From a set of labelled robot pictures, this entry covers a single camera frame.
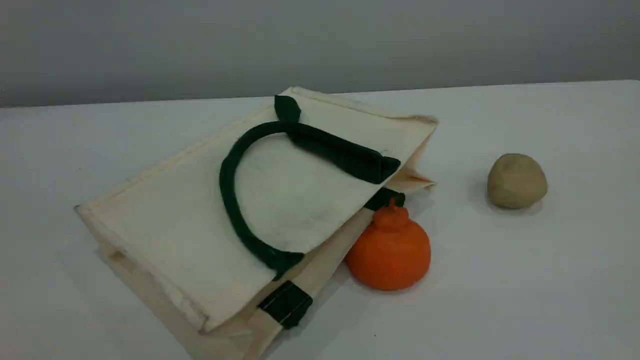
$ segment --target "white wall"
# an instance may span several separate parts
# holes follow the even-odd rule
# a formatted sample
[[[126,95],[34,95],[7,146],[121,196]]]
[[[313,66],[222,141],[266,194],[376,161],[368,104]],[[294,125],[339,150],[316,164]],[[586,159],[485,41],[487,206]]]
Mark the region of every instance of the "white wall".
[[[4,0],[0,22],[4,106],[640,77],[639,0]]]

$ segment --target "white table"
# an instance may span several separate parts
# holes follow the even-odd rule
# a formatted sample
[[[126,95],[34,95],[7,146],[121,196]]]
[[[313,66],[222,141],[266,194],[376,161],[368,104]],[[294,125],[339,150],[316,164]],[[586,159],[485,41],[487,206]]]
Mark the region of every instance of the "white table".
[[[376,293],[340,268],[268,359],[639,359],[640,82],[349,94],[441,124],[421,164],[439,182],[408,207],[428,276]],[[3,359],[187,359],[99,259],[72,207],[270,98],[0,110]],[[498,211],[505,152],[549,193]]]

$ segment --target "orange fruit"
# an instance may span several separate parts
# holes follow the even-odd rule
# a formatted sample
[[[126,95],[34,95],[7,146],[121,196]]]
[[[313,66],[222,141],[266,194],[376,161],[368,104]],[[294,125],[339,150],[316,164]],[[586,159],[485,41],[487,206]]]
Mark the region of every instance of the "orange fruit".
[[[429,270],[429,236],[391,200],[353,245],[345,262],[360,282],[379,290],[410,287]]]

